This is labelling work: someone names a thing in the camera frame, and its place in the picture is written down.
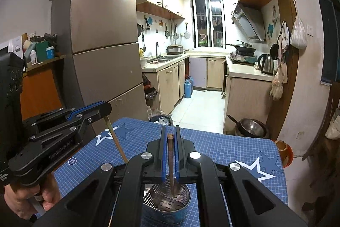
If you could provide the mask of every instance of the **sink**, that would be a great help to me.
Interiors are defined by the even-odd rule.
[[[158,62],[160,62],[160,63],[165,63],[165,62],[171,61],[171,60],[179,58],[179,57],[181,57],[181,55],[161,56],[161,57],[158,57],[158,58],[153,58],[153,59],[147,60],[147,63],[150,63],[150,62],[155,61],[155,60],[158,60]]]

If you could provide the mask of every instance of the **table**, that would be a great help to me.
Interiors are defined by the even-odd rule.
[[[112,124],[119,142],[128,159],[146,150],[147,143],[160,138],[162,125],[142,120],[121,118]],[[173,127],[166,127],[173,133]],[[271,140],[253,139],[216,134],[181,128],[181,137],[194,142],[196,151],[209,156],[214,162],[228,165],[238,161],[269,188],[279,199],[288,205],[285,174],[276,145]],[[91,140],[72,158],[55,171],[62,196],[81,183],[101,164],[113,165],[124,161],[116,148],[108,129]],[[199,226],[196,185],[189,184],[191,202],[186,219],[175,226]],[[166,227],[146,216],[142,217],[141,227]]]

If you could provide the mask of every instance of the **range hood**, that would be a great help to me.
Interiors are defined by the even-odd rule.
[[[238,4],[232,15],[232,20],[250,42],[261,42],[266,39],[266,31],[260,11]]]

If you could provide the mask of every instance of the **blue gas cylinder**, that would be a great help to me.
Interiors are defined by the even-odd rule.
[[[189,79],[186,79],[184,83],[184,97],[191,98],[191,83]]]
[[[193,78],[191,76],[188,76],[188,79],[190,80],[191,83],[191,93],[193,93]]]

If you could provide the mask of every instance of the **electric kettle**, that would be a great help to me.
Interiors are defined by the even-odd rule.
[[[270,54],[261,54],[257,59],[257,63],[262,73],[273,75],[274,61]]]

